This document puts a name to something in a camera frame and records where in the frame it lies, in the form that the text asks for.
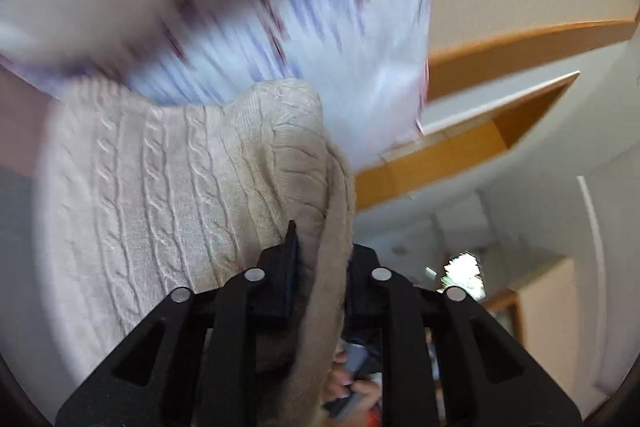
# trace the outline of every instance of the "person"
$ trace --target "person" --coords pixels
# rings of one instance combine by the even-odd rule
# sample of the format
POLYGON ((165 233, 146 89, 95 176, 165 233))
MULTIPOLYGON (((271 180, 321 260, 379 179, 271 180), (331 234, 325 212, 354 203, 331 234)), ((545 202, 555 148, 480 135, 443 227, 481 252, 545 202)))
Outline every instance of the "person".
POLYGON ((331 371, 324 383, 322 401, 326 403, 338 398, 346 398, 350 395, 350 392, 361 393, 362 397, 345 419, 337 421, 327 417, 321 423, 321 426, 378 427, 381 417, 381 410, 378 404, 382 399, 382 387, 372 380, 353 381, 353 375, 344 367, 345 362, 344 343, 340 341, 334 354, 331 371))

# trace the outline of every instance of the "white strip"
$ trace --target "white strip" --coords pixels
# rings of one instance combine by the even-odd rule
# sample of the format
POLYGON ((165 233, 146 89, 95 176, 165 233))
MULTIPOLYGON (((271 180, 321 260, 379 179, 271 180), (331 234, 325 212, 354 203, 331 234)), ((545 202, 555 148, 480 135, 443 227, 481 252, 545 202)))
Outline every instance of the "white strip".
MULTIPOLYGON (((596 254, 598 309, 596 312, 596 352, 593 357, 593 363, 591 364, 590 384, 599 388, 598 380, 602 370, 604 348, 607 342, 607 271, 604 261, 604 244, 602 242, 602 235, 600 234, 596 210, 593 206, 593 200, 591 199, 591 192, 584 176, 577 176, 577 180, 578 185, 580 185, 580 191, 582 192, 582 198, 584 199, 584 206, 589 216, 591 235, 593 235, 593 248, 596 254)), ((609 391, 601 388, 600 390, 607 395, 610 394, 609 391)))
POLYGON ((504 105, 523 98, 524 96, 535 93, 539 90, 558 84, 570 76, 579 74, 580 71, 572 71, 571 73, 558 76, 546 82, 540 82, 525 89, 517 90, 505 96, 493 98, 496 91, 507 90, 509 84, 513 84, 516 78, 512 76, 502 80, 496 80, 489 84, 466 89, 463 92, 445 97, 441 100, 428 102, 420 115, 420 123, 418 127, 423 135, 433 134, 443 129, 471 120, 476 116, 489 113, 504 105))

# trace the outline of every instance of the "beige sweater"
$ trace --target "beige sweater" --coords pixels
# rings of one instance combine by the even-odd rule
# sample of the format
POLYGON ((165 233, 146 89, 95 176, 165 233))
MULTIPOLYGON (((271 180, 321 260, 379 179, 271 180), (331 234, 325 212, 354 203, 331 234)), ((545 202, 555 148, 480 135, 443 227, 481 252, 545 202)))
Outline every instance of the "beige sweater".
POLYGON ((308 84, 260 83, 224 108, 158 107, 80 80, 50 115, 40 174, 45 304, 78 382, 173 288, 223 285, 295 219, 298 319, 286 339, 259 339, 258 362, 297 345, 270 416, 308 424, 342 326, 354 213, 350 168, 308 84))

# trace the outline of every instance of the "cable knit fabric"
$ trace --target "cable knit fabric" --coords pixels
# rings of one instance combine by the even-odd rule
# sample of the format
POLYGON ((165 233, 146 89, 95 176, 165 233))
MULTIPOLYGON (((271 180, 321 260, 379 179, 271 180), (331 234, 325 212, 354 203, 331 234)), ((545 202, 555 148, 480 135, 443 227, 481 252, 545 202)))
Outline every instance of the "cable knit fabric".
POLYGON ((258 362, 295 355, 272 421, 310 422, 342 326, 354 194, 307 84, 262 82, 221 108, 74 82, 49 118, 38 198, 46 307, 78 383, 173 288, 223 285, 295 219, 296 320, 258 340, 258 362))

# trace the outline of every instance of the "knitted garment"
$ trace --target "knitted garment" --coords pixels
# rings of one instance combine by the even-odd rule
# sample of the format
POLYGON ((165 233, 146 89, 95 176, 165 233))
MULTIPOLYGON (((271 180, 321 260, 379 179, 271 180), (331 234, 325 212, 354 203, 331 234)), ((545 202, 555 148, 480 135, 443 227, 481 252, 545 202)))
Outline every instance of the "knitted garment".
POLYGON ((222 108, 158 107, 80 80, 56 102, 47 133, 38 264, 76 380, 172 289, 223 285, 295 219, 296 320, 282 338, 258 339, 257 355, 264 368, 295 356, 271 416, 308 425, 342 327, 354 213, 353 176, 309 85, 262 82, 222 108))

